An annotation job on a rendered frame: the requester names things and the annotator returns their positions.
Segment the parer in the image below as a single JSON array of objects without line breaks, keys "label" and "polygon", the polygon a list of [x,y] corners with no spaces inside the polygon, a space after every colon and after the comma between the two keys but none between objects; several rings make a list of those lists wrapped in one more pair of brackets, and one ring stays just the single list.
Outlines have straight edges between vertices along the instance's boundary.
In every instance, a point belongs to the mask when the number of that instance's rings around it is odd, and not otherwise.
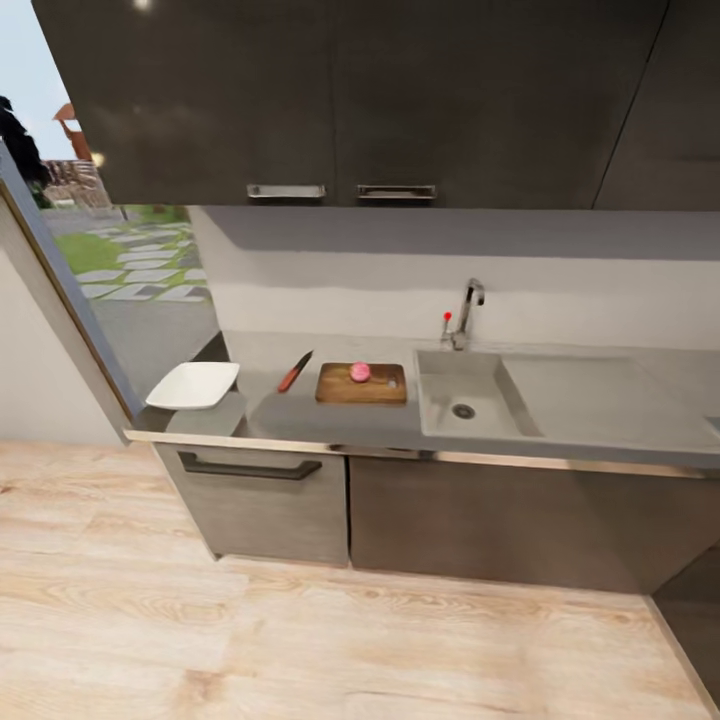
[{"label": "parer", "polygon": [[303,367],[303,365],[305,365],[305,362],[307,361],[307,359],[309,359],[310,356],[311,356],[311,353],[310,352],[307,353],[299,361],[299,363],[297,363],[297,366],[295,367],[295,369],[291,369],[291,373],[289,373],[287,375],[287,377],[285,377],[285,379],[283,380],[281,385],[279,385],[279,387],[278,387],[279,391],[285,391],[287,389],[287,387],[289,387],[289,385],[291,384],[291,381],[293,381],[293,379],[295,379],[295,377],[297,377],[297,373],[299,373],[299,371],[301,370],[301,367]]}]

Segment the vidalia onion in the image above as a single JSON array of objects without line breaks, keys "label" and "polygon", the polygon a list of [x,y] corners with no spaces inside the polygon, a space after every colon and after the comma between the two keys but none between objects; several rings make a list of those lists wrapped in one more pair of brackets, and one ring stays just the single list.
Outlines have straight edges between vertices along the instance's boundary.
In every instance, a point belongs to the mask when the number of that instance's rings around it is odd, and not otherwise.
[{"label": "vidalia onion", "polygon": [[366,366],[366,363],[354,363],[354,366],[350,368],[350,376],[352,376],[352,380],[356,380],[356,382],[364,382],[366,378],[369,378],[370,374],[368,374],[368,366]]}]

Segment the cutting board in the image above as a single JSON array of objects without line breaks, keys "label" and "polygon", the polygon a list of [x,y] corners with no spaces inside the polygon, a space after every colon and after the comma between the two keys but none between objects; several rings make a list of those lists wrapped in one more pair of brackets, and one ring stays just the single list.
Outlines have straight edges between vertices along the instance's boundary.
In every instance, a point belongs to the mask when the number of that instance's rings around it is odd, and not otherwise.
[{"label": "cutting board", "polygon": [[[398,363],[366,363],[369,378],[356,382],[350,376],[354,363],[324,363],[315,399],[325,403],[406,403],[407,390],[403,366]],[[397,387],[389,386],[389,377]]]}]

